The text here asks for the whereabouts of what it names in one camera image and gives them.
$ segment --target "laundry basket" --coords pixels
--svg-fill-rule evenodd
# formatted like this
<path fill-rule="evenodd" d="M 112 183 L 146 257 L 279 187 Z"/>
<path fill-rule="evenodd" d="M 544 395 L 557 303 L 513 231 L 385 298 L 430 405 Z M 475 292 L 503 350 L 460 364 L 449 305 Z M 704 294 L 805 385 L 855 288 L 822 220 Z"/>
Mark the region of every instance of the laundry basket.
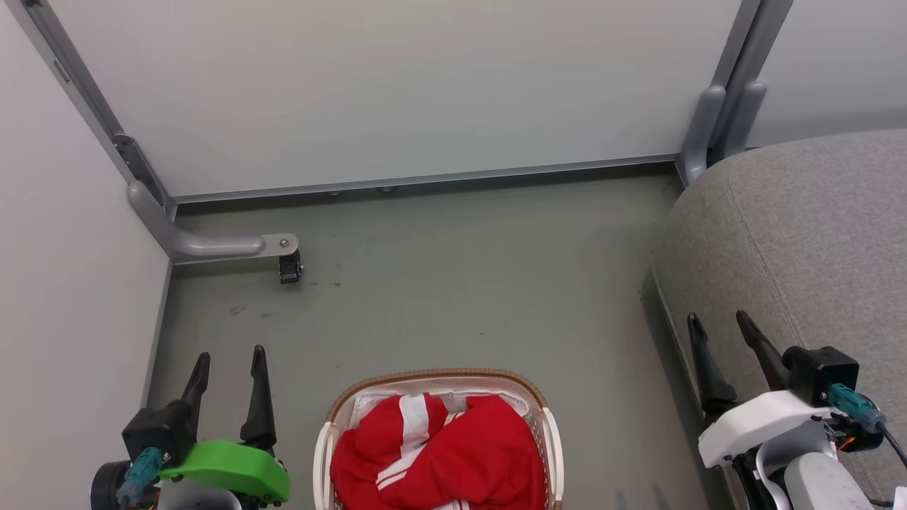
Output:
<path fill-rule="evenodd" d="M 561 434 L 545 397 L 528 379 L 506 370 L 447 368 L 404 372 L 370 378 L 343 392 L 327 413 L 315 446 L 312 466 L 312 491 L 316 510 L 343 510 L 331 483 L 331 457 L 337 440 L 348 428 L 356 428 L 359 418 L 383 398 L 394 395 L 428 393 L 433 397 L 461 399 L 469 396 L 500 395 L 529 424 L 545 469 L 548 495 L 546 510 L 561 510 L 564 491 L 564 460 Z"/>

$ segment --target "white partition panel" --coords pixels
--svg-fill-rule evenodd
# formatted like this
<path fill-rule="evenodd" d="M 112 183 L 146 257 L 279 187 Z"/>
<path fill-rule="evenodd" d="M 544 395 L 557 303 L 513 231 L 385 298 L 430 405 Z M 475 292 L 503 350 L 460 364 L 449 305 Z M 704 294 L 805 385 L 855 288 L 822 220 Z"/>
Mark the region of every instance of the white partition panel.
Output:
<path fill-rule="evenodd" d="M 0 506 L 84 509 L 128 458 L 169 261 L 2 3 L 0 73 Z"/>
<path fill-rule="evenodd" d="M 747 145 L 907 127 L 907 2 L 794 0 Z"/>
<path fill-rule="evenodd" d="M 674 154 L 739 0 L 53 0 L 173 196 Z"/>

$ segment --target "teal cable connector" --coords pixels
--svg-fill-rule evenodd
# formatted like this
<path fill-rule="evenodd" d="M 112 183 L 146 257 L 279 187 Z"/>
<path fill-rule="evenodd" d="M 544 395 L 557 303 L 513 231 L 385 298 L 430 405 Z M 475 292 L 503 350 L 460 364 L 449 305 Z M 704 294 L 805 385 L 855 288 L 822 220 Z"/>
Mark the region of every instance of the teal cable connector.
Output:
<path fill-rule="evenodd" d="M 161 451 L 154 446 L 142 450 L 139 458 L 135 459 L 132 467 L 126 472 L 125 481 L 116 490 L 116 502 L 120 508 L 126 508 L 137 503 L 141 493 L 151 480 L 160 473 L 164 467 L 164 458 Z"/>
<path fill-rule="evenodd" d="M 860 422 L 867 432 L 882 432 L 888 418 L 885 414 L 877 409 L 873 403 L 866 397 L 856 393 L 847 386 L 835 383 L 828 390 L 829 404 L 843 412 L 847 413 Z"/>

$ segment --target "gray fabric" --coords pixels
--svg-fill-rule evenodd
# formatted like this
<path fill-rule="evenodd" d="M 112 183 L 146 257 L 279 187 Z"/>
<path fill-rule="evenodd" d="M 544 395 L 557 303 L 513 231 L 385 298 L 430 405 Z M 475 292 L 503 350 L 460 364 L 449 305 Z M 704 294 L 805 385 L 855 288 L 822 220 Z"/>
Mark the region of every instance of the gray fabric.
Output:
<path fill-rule="evenodd" d="M 907 443 L 907 130 L 815 138 L 738 154 L 693 183 L 655 256 L 688 374 L 696 312 L 738 396 L 767 391 L 734 314 L 779 350 L 831 345 L 860 361 L 858 390 Z M 843 462 L 872 497 L 907 485 L 886 445 Z"/>

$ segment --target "basket rim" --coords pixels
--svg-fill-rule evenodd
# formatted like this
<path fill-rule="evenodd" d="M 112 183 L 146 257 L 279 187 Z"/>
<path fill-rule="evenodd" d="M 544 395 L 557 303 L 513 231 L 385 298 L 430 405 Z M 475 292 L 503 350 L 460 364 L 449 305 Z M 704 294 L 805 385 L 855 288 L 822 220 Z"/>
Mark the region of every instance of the basket rim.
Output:
<path fill-rule="evenodd" d="M 415 379 L 428 379 L 428 378 L 500 378 L 508 379 L 512 382 L 519 384 L 520 386 L 526 388 L 527 391 L 535 398 L 538 402 L 539 407 L 547 407 L 548 402 L 545 400 L 545 397 L 541 394 L 541 391 L 532 384 L 532 382 L 517 374 L 516 372 L 511 372 L 510 370 L 502 370 L 499 368 L 431 368 L 427 370 L 413 370 L 410 372 L 398 372 L 396 374 L 389 374 L 386 376 L 378 376 L 376 378 L 363 379 L 353 386 L 347 388 L 343 393 L 340 394 L 340 397 L 334 401 L 334 405 L 331 406 L 330 410 L 327 411 L 327 421 L 334 423 L 337 413 L 340 411 L 340 408 L 346 403 L 356 393 L 367 389 L 372 386 L 378 386 L 383 384 L 403 382 Z"/>

